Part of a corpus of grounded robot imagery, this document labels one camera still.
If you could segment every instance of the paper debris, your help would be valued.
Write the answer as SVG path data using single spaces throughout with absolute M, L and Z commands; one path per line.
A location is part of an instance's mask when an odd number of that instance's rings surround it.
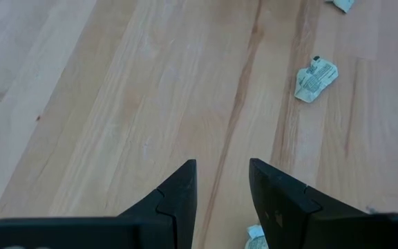
M 252 225 L 249 228 L 247 228 L 247 231 L 248 231 L 249 237 L 252 239 L 255 239 L 260 236 L 265 236 L 263 234 L 263 229 L 262 229 L 261 225 Z
M 297 73 L 294 96 L 307 103 L 311 103 L 338 76 L 339 72 L 333 63 L 316 56 L 311 61 L 309 68 L 301 69 Z
M 354 0 L 325 0 L 325 2 L 334 3 L 335 6 L 347 13 L 351 9 Z
M 250 239 L 245 245 L 245 249 L 268 249 L 267 240 L 261 225 L 250 226 L 247 231 Z

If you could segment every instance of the crumpled paper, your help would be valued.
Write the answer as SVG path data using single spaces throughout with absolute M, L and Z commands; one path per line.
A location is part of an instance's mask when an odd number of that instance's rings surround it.
M 247 228 L 249 240 L 245 249 L 268 249 L 267 240 L 261 225 L 252 225 Z
M 334 3 L 335 6 L 347 13 L 351 9 L 354 0 L 325 0 L 325 2 Z
M 294 96 L 311 103 L 338 76 L 339 72 L 333 63 L 316 56 L 309 68 L 303 68 L 297 73 Z

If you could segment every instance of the light wood surface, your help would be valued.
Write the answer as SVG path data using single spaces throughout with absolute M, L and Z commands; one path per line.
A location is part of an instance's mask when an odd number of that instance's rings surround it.
M 0 218 L 117 215 L 195 158 L 193 247 L 242 248 L 251 157 L 398 211 L 398 1 L 0 0 Z

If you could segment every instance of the black plastic part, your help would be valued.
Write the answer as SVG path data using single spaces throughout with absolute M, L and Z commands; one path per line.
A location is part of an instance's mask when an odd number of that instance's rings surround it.
M 2 219 L 0 248 L 190 249 L 196 204 L 196 162 L 189 160 L 118 217 Z
M 366 214 L 259 159 L 249 182 L 270 248 L 398 248 L 398 214 Z

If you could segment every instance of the wood grain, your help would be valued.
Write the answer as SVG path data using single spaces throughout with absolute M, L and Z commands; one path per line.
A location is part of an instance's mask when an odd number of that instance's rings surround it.
M 242 248 L 251 157 L 398 211 L 398 1 L 0 0 L 0 218 L 117 215 L 195 158 L 193 247 Z

